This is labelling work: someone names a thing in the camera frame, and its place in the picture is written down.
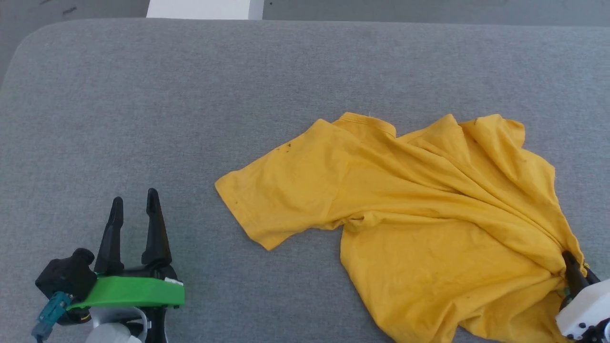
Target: gray fabric surface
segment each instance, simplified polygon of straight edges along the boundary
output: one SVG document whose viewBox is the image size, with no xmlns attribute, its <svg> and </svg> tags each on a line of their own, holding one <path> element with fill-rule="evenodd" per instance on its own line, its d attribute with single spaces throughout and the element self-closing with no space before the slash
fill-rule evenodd
<svg viewBox="0 0 610 343">
<path fill-rule="evenodd" d="M 156 187 L 187 306 L 171 342 L 387 342 L 339 262 L 340 230 L 266 252 L 214 181 L 344 111 L 399 134 L 446 113 L 524 122 L 562 208 L 610 277 L 610 29 L 268 21 L 91 20 L 18 48 L 0 90 L 1 342 L 29 342 L 34 279 L 97 252 L 125 201 L 123 261 L 146 242 Z M 49 342 L 84 342 L 89 325 Z M 456 342 L 482 341 L 459 330 Z"/>
</svg>

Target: teal connector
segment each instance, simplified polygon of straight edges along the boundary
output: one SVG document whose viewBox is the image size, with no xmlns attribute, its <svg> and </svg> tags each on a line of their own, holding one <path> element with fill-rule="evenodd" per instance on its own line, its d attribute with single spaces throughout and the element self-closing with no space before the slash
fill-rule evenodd
<svg viewBox="0 0 610 343">
<path fill-rule="evenodd" d="M 38 343 L 46 341 L 53 331 L 53 325 L 66 313 L 66 308 L 72 303 L 70 296 L 64 292 L 53 294 L 49 302 L 38 315 L 38 323 L 32 329 L 32 336 Z"/>
</svg>

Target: shirt sleeve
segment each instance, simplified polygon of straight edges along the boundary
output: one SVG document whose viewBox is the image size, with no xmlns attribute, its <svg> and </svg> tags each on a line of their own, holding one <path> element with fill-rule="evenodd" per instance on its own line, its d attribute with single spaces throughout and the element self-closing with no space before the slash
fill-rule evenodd
<svg viewBox="0 0 610 343">
<path fill-rule="evenodd" d="M 310 227 L 340 225 L 329 210 L 354 144 L 348 131 L 318 120 L 299 137 L 224 175 L 216 189 L 248 236 L 271 250 Z"/>
</svg>

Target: yellow t-shirt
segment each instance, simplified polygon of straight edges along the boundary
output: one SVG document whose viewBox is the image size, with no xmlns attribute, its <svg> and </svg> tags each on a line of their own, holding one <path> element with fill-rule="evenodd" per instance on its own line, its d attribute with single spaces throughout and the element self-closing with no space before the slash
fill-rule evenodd
<svg viewBox="0 0 610 343">
<path fill-rule="evenodd" d="M 564 342 L 555 323 L 561 253 L 582 264 L 554 168 L 522 148 L 521 123 L 447 115 L 396 137 L 346 113 L 216 182 L 250 238 L 271 250 L 343 225 L 341 262 L 397 342 Z"/>
</svg>

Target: green plastic part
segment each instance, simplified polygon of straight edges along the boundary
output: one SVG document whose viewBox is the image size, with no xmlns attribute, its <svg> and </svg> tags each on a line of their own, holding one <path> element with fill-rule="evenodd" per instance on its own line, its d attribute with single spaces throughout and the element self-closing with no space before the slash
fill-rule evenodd
<svg viewBox="0 0 610 343">
<path fill-rule="evenodd" d="M 68 307 L 182 306 L 184 286 L 154 278 L 107 276 L 98 278 L 85 301 Z"/>
</svg>

